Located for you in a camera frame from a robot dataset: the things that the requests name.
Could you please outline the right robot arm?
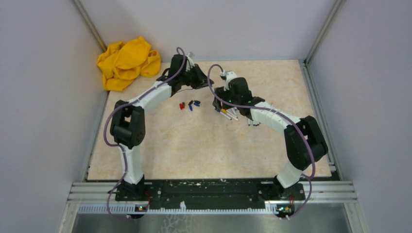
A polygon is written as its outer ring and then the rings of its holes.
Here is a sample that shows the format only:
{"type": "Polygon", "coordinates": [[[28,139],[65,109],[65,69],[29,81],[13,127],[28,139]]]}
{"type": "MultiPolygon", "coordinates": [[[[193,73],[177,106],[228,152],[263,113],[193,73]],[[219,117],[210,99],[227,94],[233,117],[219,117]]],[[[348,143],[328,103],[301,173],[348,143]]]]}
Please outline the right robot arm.
{"type": "Polygon", "coordinates": [[[288,161],[274,177],[274,195],[286,200],[304,171],[316,171],[316,162],[328,154],[326,140],[313,116],[295,117],[270,105],[265,99],[252,95],[244,77],[226,81],[226,85],[214,88],[214,104],[218,108],[237,108],[251,121],[264,124],[283,134],[288,161]]]}

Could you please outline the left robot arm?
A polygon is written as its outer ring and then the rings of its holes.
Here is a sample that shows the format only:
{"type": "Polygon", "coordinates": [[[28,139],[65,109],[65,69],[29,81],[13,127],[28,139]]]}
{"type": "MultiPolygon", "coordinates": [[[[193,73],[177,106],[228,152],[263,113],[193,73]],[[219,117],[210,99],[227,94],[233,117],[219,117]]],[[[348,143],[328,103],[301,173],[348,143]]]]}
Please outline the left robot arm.
{"type": "Polygon", "coordinates": [[[148,90],[131,100],[119,100],[109,116],[111,122],[105,125],[122,153],[122,181],[130,184],[126,194],[134,201],[143,199],[146,194],[145,186],[139,184],[144,177],[140,144],[146,134],[145,115],[183,86],[192,89],[207,87],[207,76],[189,56],[176,54],[170,67],[148,90]]]}

